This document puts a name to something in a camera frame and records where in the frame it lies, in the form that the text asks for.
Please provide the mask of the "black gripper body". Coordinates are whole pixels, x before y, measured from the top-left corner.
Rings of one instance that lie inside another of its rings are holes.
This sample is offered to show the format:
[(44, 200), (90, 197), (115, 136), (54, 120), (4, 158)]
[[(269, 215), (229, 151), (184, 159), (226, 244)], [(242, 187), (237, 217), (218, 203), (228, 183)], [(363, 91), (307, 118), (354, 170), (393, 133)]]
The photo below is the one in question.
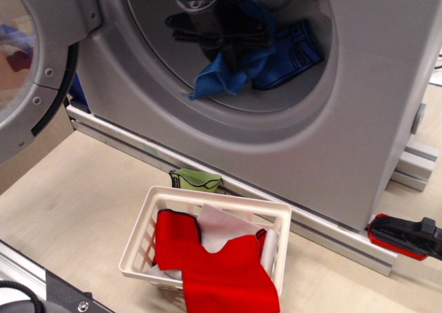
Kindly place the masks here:
[(240, 5), (246, 0), (175, 0), (181, 12), (170, 15), (165, 24), (174, 40), (200, 47), (244, 45), (248, 49), (269, 47), (267, 25), (246, 14)]

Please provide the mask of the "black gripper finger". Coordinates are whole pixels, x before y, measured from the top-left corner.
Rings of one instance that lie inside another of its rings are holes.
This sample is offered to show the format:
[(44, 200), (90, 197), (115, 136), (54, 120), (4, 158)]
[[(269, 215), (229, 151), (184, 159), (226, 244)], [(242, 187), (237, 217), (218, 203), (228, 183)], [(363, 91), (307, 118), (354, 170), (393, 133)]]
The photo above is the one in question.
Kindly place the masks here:
[(249, 51), (244, 45), (223, 45), (221, 47), (203, 46), (202, 52), (211, 62), (204, 70), (215, 72), (227, 70), (238, 72), (241, 68), (242, 58)]

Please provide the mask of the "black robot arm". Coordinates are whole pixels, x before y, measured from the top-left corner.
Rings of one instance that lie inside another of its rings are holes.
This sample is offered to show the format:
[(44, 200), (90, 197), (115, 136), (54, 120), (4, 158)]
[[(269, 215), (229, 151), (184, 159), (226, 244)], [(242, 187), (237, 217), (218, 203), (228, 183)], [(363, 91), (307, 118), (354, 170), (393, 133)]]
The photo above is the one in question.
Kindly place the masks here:
[(181, 12), (165, 19), (176, 41), (198, 44), (206, 58), (220, 55), (231, 72), (249, 51), (271, 45), (268, 24), (246, 13), (247, 0), (175, 0)]

